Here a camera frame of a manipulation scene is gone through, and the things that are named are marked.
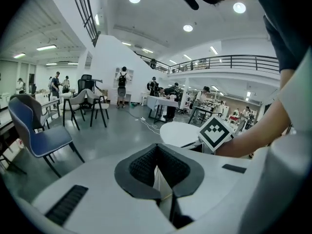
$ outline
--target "black metal railing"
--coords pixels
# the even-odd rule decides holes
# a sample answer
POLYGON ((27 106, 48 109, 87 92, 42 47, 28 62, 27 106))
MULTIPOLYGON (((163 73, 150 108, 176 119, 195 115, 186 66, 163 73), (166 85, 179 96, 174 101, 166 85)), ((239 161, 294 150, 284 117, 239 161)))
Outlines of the black metal railing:
POLYGON ((279 74, 277 58, 254 55, 216 56, 187 61, 170 66, 168 74, 214 68, 249 69, 279 74))
POLYGON ((100 31, 97 31, 96 24, 94 22, 94 17, 92 15, 92 10, 89 0, 75 0, 77 8, 79 10, 83 27, 86 28, 89 37, 93 43, 93 46, 96 45, 100 31))
POLYGON ((152 69, 155 69, 155 70, 159 70, 163 73, 169 73, 169 69, 170 69, 170 66, 165 64, 165 63, 162 63, 160 61, 157 61, 153 58, 149 58, 149 57, 146 57, 146 56, 143 56, 143 55, 140 55, 140 54, 137 54, 138 56, 140 56, 140 58, 146 62, 147 65, 149 65, 152 69))

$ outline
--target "white round table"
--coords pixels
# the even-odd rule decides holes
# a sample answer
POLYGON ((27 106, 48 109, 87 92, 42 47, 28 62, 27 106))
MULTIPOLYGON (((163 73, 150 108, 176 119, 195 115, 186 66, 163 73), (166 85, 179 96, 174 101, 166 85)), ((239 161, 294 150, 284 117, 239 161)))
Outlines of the white round table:
POLYGON ((165 144, 183 147, 198 141, 199 127, 182 123, 166 123, 160 128, 160 137, 165 144))

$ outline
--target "gray floor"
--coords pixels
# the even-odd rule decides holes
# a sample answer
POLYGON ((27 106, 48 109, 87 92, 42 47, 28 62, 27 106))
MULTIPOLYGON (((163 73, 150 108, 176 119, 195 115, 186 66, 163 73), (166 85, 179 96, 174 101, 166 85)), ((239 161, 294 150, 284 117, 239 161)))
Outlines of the gray floor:
MULTIPOLYGON (((112 105, 108 109, 109 120, 104 114, 107 128, 104 127, 100 113, 90 128, 91 112, 86 112, 85 122, 82 120, 80 112, 77 112, 77 121, 81 131, 78 131, 70 120, 70 115, 66 115, 65 127, 86 162, 112 154, 120 154, 134 147, 162 142, 159 135, 150 131, 140 120, 136 121, 136 118, 129 112, 136 117, 144 117, 147 123, 153 124, 153 120, 148 118, 149 108, 141 106, 129 110, 129 106, 117 109, 112 105)), ((189 115, 176 114, 175 117, 175 121, 179 122, 188 122, 188 119, 189 115)), ((50 127, 61 124, 62 118, 58 118, 50 123, 50 127)), ((156 123, 158 128, 163 124, 162 122, 156 123)), ((54 152, 52 158, 55 160, 53 166, 62 176, 81 165, 77 155, 68 146, 54 152)), ((43 158, 35 158, 27 150, 22 150, 14 159, 14 163, 25 170, 27 175, 9 167, 2 177, 11 192, 28 202, 31 202, 45 187, 58 179, 43 158)))

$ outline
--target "white chair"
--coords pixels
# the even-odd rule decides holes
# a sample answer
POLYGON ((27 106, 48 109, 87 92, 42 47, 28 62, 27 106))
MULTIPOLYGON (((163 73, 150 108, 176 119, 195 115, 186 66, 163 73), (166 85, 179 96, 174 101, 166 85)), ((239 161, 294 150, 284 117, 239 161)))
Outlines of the white chair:
POLYGON ((84 96, 86 94, 86 89, 82 90, 76 97, 74 98, 64 98, 64 104, 59 106, 60 108, 63 109, 63 126, 65 126, 65 112, 66 111, 70 111, 72 113, 72 121, 74 119, 75 124, 78 128, 78 130, 80 131, 80 128, 78 126, 76 117, 75 117, 75 111, 77 111, 78 109, 80 109, 83 121, 85 121, 84 116, 83 116, 83 112, 82 112, 82 108, 81 108, 81 104, 84 102, 84 96))
POLYGON ((105 122, 105 118, 104 118, 104 114, 103 114, 103 109, 105 109, 107 119, 109 119, 108 113, 107 113, 107 109, 109 107, 109 104, 106 103, 105 97, 104 96, 95 95, 94 93, 92 93, 92 91, 90 89, 86 89, 86 91, 87 91, 88 103, 93 105, 92 106, 92 112, 91 112, 90 127, 92 127, 94 110, 96 110, 96 119, 98 117, 98 111, 100 110, 101 115, 102 115, 102 119, 103 119, 103 122, 104 122, 104 126, 107 127, 106 126, 106 122, 105 122))

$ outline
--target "gray chair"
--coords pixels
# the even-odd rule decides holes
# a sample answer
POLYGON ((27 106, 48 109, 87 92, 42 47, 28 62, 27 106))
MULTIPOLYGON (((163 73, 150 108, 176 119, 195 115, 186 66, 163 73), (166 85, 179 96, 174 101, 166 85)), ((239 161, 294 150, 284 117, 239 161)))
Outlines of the gray chair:
POLYGON ((88 103, 92 104, 90 127, 92 127, 94 110, 96 110, 96 119, 98 117, 98 111, 100 110, 101 115, 102 115, 102 119, 104 122, 104 126, 107 127, 106 122, 105 122, 105 118, 104 118, 104 114, 103 114, 103 109, 105 109, 107 119, 109 119, 108 112, 107 112, 109 104, 106 103, 105 97, 104 96, 98 96, 98 95, 94 94, 90 89, 86 89, 86 93, 87 93, 88 103))
POLYGON ((33 129, 42 129, 44 130, 44 125, 47 124, 48 129, 50 129, 49 123, 48 123, 48 113, 45 115, 42 114, 42 106, 41 104, 36 101, 33 97, 27 94, 21 94, 21 95, 13 95, 11 96, 10 100, 17 98, 20 102, 24 103, 26 106, 28 106, 33 112, 33 129))
POLYGON ((47 131, 35 133, 32 129, 34 113, 27 105, 22 103, 18 98, 14 98, 9 102, 9 112, 15 128, 23 141, 25 147, 30 153, 37 157, 43 157, 52 171, 58 176, 60 174, 55 170, 52 164, 47 159, 51 153, 60 148, 69 145, 73 152, 77 154, 80 160, 84 163, 83 158, 78 153, 73 144, 73 139, 63 126, 54 127, 47 131))
POLYGON ((81 115, 82 115, 82 119, 83 121, 85 121, 84 116, 83 116, 83 112, 82 112, 82 108, 81 105, 84 103, 84 97, 86 95, 86 89, 82 90, 77 96, 75 96, 74 98, 65 98, 64 99, 64 104, 63 106, 60 108, 63 108, 63 126, 65 126, 65 112, 69 111, 72 113, 72 118, 71 120, 75 121, 75 124, 78 128, 78 130, 80 131, 80 128, 78 126, 76 117, 75 117, 75 111, 80 110, 81 115))

